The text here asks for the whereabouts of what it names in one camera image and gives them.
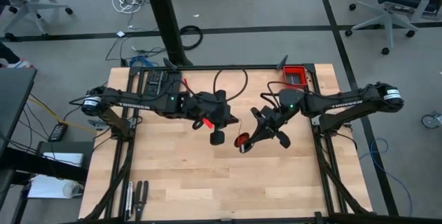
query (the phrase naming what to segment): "person's foot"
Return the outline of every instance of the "person's foot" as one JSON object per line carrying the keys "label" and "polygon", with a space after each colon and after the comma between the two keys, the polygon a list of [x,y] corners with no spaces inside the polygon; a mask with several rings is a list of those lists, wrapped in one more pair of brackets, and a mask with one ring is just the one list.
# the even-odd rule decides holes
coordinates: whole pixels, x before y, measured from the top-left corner
{"label": "person's foot", "polygon": [[0,59],[0,67],[2,68],[33,68],[34,66],[26,61],[25,59],[20,59],[20,62],[9,64],[5,59]]}

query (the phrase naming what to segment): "logo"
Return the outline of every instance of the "logo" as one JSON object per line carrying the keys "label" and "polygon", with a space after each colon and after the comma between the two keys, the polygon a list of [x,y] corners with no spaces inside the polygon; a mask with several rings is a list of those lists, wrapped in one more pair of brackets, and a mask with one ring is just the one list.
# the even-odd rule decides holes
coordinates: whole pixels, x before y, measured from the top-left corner
{"label": "logo", "polygon": [[346,106],[354,106],[354,105],[357,105],[357,104],[360,104],[360,103],[362,103],[362,100],[358,100],[358,101],[355,101],[355,102],[349,102],[349,103],[336,104],[336,105],[333,105],[331,107],[332,108],[340,108],[340,107],[346,107]]}
{"label": "logo", "polygon": [[136,105],[136,104],[126,104],[126,103],[118,103],[117,106],[131,107],[134,109],[146,109],[146,110],[151,109],[149,106],[142,106],[142,105]]}

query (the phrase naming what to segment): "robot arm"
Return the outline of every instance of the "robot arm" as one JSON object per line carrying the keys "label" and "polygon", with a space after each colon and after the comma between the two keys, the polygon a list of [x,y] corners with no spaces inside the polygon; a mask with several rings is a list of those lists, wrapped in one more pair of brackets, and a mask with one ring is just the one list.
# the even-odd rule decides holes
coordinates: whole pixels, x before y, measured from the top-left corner
{"label": "robot arm", "polygon": [[[284,148],[290,146],[290,139],[279,128],[286,124],[299,111],[309,118],[317,118],[320,131],[330,133],[337,131],[349,121],[364,117],[377,111],[395,113],[402,109],[403,100],[397,88],[378,82],[369,84],[363,89],[335,95],[319,95],[306,93],[296,89],[281,90],[279,104],[272,109],[264,106],[261,111],[252,108],[251,112],[258,121],[252,136],[243,133],[235,140],[235,146],[241,153],[246,153],[256,142],[277,137]],[[331,109],[349,107],[337,114],[325,113]]]}
{"label": "robot arm", "polygon": [[131,123],[120,118],[111,109],[112,106],[154,111],[168,119],[192,120],[192,127],[195,130],[203,125],[202,120],[205,118],[215,127],[211,134],[212,145],[224,143],[222,128],[228,124],[238,123],[238,119],[230,114],[226,92],[223,90],[215,94],[200,92],[192,96],[188,92],[160,93],[155,97],[123,92],[104,86],[90,90],[81,106],[83,113],[98,116],[112,128],[113,135],[127,140],[133,138]]}

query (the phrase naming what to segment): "red tray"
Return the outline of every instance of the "red tray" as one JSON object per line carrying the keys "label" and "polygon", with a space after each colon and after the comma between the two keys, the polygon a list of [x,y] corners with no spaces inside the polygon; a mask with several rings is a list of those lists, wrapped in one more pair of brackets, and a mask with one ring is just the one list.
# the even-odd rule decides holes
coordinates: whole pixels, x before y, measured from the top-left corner
{"label": "red tray", "polygon": [[307,80],[303,66],[284,66],[283,71],[284,82],[293,85],[288,87],[305,88]]}

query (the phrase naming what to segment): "wooden tabletop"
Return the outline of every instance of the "wooden tabletop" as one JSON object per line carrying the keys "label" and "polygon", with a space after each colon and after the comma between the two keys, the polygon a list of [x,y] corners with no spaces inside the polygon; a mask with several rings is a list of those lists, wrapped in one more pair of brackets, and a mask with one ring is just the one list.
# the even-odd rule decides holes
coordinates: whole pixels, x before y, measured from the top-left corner
{"label": "wooden tabletop", "polygon": [[[184,71],[182,74],[193,91],[211,92],[216,72]],[[261,109],[266,104],[259,94],[268,91],[267,82],[282,79],[282,71],[249,70],[247,73],[247,89],[229,102],[231,113],[242,120],[241,124],[223,129],[226,140],[223,145],[210,145],[211,130],[206,126],[194,131],[190,121],[168,120],[153,112],[140,111],[144,121],[137,127],[131,180],[134,185],[139,180],[148,180],[150,184],[142,220],[293,218],[310,217],[317,211],[327,215],[308,118],[298,114],[281,128],[291,139],[288,149],[282,148],[277,139],[259,142],[246,154],[234,147],[238,133],[253,133],[256,128],[250,108]],[[322,94],[339,92],[331,64],[317,64],[316,73]],[[108,86],[125,90],[127,81],[128,68],[113,68]],[[217,88],[224,89],[229,97],[240,91],[243,84],[242,71],[223,71]],[[282,87],[272,85],[275,92]],[[122,109],[115,107],[114,111],[121,113]],[[352,136],[345,127],[339,132]],[[96,144],[107,137],[103,135]],[[353,143],[341,136],[332,140],[342,182],[364,208],[371,210]],[[115,148],[116,141],[111,140],[94,152],[80,218],[92,211],[106,191]],[[330,185],[334,206],[338,209],[331,181]],[[114,215],[120,191],[115,194]]]}

